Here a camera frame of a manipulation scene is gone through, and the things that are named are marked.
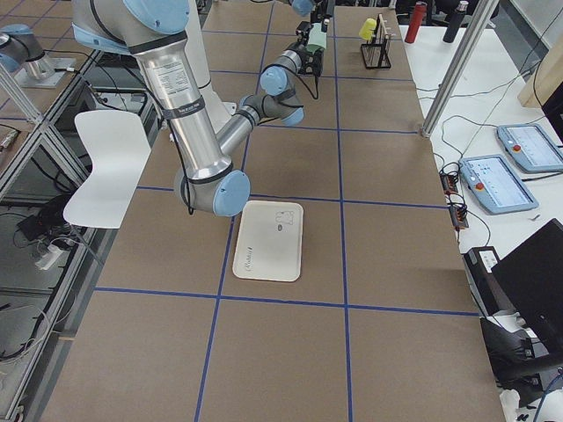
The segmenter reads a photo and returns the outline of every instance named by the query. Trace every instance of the computer monitor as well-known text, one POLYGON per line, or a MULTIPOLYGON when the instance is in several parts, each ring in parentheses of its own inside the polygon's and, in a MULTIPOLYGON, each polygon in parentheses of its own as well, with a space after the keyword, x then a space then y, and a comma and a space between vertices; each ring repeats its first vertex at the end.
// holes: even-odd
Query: computer monitor
POLYGON ((563 352, 563 225, 550 220, 493 267, 493 275, 550 353, 563 352))

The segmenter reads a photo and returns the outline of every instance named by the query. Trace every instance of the blue tablet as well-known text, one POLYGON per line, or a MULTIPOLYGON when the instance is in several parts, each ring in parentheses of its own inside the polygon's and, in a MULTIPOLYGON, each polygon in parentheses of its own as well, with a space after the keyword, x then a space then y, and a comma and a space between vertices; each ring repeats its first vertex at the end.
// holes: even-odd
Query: blue tablet
POLYGON ((499 126, 496 134, 506 151, 524 171, 563 171, 563 152, 541 126, 499 126))
POLYGON ((462 158, 459 165, 467 185, 491 214, 514 213, 539 206, 504 156, 462 158))

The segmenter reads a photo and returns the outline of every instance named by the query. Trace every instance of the white label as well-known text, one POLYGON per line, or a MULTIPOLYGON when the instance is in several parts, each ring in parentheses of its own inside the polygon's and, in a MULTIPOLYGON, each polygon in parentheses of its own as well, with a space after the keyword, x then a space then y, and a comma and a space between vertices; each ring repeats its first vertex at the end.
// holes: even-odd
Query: white label
POLYGON ((481 256, 481 260, 483 261, 483 265, 485 266, 486 271, 488 273, 492 273, 493 271, 491 269, 498 264, 498 261, 494 256, 494 252, 481 251, 479 252, 479 255, 481 256))
POLYGON ((154 72, 158 80, 157 94, 160 98, 177 97, 183 91, 192 89, 182 62, 167 63, 154 68, 154 72))

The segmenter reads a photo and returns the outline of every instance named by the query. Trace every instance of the white plug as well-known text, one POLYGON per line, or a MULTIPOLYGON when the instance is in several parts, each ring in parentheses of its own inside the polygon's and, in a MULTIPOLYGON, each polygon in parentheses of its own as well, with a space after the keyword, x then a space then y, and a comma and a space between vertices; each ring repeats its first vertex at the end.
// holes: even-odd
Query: white plug
POLYGON ((53 266, 56 260, 63 253, 62 249, 59 249, 53 244, 50 244, 47 247, 47 250, 48 252, 45 255, 43 255, 39 261, 35 263, 35 266, 37 266, 40 270, 45 270, 45 271, 48 270, 51 266, 53 266))

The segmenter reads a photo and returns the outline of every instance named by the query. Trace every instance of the red bottle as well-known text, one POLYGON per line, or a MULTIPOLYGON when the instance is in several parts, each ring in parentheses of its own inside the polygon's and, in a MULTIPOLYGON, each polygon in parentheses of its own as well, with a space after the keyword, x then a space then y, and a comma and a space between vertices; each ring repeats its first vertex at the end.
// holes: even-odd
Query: red bottle
POLYGON ((420 24, 426 15, 426 3, 424 2, 416 2, 414 6, 414 12, 411 17, 411 23, 408 26, 408 31, 406 32, 405 42, 409 44, 414 43, 414 39, 416 38, 416 34, 419 31, 420 24))

